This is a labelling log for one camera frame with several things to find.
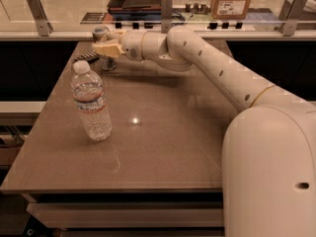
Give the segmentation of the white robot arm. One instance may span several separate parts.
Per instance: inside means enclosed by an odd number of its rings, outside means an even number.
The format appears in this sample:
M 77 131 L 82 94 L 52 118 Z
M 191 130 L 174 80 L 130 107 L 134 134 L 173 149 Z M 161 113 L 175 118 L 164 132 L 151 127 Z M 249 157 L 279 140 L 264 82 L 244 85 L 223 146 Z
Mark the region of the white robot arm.
M 151 60 L 163 68 L 196 66 L 233 104 L 222 146 L 226 237 L 316 237 L 316 118 L 313 104 L 285 91 L 176 26 L 93 32 L 108 57 Z

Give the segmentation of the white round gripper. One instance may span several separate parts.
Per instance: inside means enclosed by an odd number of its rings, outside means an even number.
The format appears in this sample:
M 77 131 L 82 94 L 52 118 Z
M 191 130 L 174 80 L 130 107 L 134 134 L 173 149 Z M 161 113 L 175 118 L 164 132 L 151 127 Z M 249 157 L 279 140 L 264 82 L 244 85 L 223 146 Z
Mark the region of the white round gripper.
M 107 33 L 107 41 L 99 41 L 92 44 L 92 48 L 100 55 L 119 58 L 126 55 L 127 58 L 142 61 L 142 41 L 145 32 L 126 30 L 113 30 Z

